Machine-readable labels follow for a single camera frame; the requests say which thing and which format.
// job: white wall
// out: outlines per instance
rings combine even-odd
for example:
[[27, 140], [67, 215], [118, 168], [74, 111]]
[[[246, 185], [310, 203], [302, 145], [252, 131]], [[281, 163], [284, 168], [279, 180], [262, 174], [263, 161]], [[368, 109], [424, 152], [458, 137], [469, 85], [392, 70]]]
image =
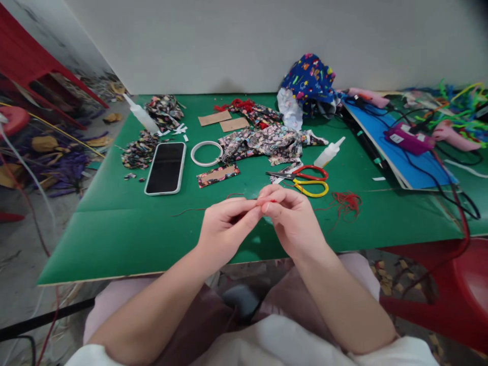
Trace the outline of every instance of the white wall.
[[483, 0], [65, 0], [134, 94], [273, 92], [306, 52], [336, 88], [488, 81]]
[[61, 64], [87, 76], [112, 70], [63, 0], [0, 0]]

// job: red scissors handle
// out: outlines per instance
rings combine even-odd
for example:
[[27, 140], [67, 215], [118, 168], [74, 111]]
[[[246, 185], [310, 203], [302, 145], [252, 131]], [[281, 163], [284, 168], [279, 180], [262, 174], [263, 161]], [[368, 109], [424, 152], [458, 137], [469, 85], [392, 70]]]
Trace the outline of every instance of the red scissors handle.
[[[305, 170], [305, 169], [314, 169], [314, 170], [317, 170], [317, 171], [319, 171], [320, 174], [323, 175], [323, 177], [316, 177], [316, 176], [313, 176], [313, 175], [307, 175], [307, 174], [300, 173], [302, 170]], [[316, 167], [315, 165], [304, 165], [301, 168], [298, 168], [297, 170], [295, 170], [293, 172], [293, 174], [296, 174], [296, 176], [299, 176], [299, 177], [302, 177], [302, 178], [305, 178], [305, 179], [308, 179], [308, 180], [321, 180], [321, 181], [326, 181], [327, 178], [329, 178], [329, 175], [327, 174], [327, 172], [325, 170], [323, 170], [322, 168]]]

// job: white squeeze bottle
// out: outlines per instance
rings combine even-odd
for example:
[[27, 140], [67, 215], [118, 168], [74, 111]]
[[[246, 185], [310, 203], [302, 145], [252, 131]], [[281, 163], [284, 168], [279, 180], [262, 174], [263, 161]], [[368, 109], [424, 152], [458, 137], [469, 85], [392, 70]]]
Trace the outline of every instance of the white squeeze bottle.
[[331, 161], [334, 158], [334, 156], [337, 155], [337, 153], [340, 150], [339, 146], [341, 146], [342, 142], [345, 139], [346, 137], [344, 136], [336, 143], [331, 142], [325, 148], [325, 150], [319, 155], [319, 157], [314, 161], [314, 165], [320, 168], [326, 166], [329, 163], [329, 161]]
[[134, 113], [139, 122], [142, 123], [144, 128], [149, 131], [151, 135], [159, 132], [159, 127], [156, 122], [146, 113], [144, 109], [138, 104], [135, 104], [132, 99], [129, 98], [127, 94], [124, 94], [126, 101], [129, 102], [131, 106], [131, 112]]

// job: blue board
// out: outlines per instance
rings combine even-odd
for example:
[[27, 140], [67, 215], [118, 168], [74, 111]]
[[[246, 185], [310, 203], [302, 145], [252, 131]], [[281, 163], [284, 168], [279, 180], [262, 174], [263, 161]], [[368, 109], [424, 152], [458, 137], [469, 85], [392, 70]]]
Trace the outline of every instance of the blue board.
[[[412, 189], [422, 190], [436, 186], [434, 180], [431, 177], [410, 165], [400, 147], [391, 142], [388, 142], [385, 139], [385, 135], [383, 134], [383, 132], [387, 131], [388, 128], [378, 119], [384, 121], [388, 126], [392, 126], [395, 122], [395, 119], [390, 115], [390, 113], [381, 117], [373, 117], [356, 106], [351, 106], [347, 104], [346, 107], [351, 112], [351, 114], [353, 114], [354, 117], [361, 123], [364, 129], [367, 130], [370, 137], [374, 139], [375, 143], [382, 150], [383, 155], [385, 157], [388, 157], [388, 159], [395, 166], [395, 168], [401, 173], [405, 180], [408, 181]], [[370, 108], [371, 111], [374, 113], [385, 113], [384, 109], [378, 109], [371, 105], [368, 105], [367, 107]], [[445, 171], [437, 162], [437, 160], [432, 156], [432, 154], [426, 152], [420, 156], [415, 156], [409, 152], [406, 153], [410, 157], [410, 160], [413, 164], [418, 166], [420, 169], [423, 169], [432, 174], [437, 179], [440, 185], [445, 186], [449, 184], [449, 180]], [[450, 176], [453, 183], [457, 184], [459, 182], [455, 176], [453, 176], [452, 174]]]

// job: scissor blade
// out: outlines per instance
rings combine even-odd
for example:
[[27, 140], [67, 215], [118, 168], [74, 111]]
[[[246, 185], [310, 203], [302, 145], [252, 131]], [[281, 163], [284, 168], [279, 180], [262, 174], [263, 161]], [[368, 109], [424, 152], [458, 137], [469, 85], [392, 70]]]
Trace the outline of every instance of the scissor blade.
[[276, 172], [266, 172], [266, 174], [277, 176], [277, 177], [283, 178], [283, 179], [293, 179], [292, 176], [294, 175], [294, 174], [290, 174], [290, 173], [276, 173]]

